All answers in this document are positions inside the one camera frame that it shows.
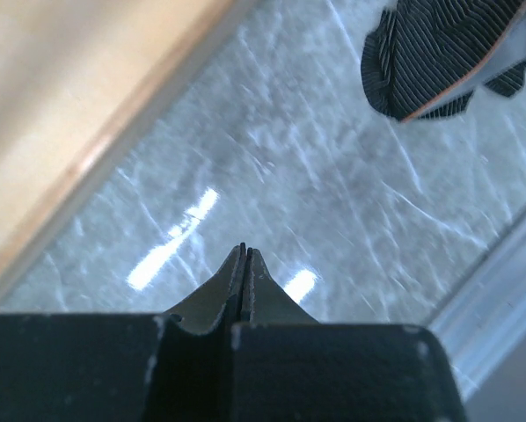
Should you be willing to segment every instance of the wooden baseboard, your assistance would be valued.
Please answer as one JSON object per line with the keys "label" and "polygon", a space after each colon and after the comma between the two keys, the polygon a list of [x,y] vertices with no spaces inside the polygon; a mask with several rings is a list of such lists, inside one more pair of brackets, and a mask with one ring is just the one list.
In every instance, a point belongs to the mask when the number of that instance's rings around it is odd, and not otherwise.
{"label": "wooden baseboard", "polygon": [[256,0],[0,0],[0,298]]}

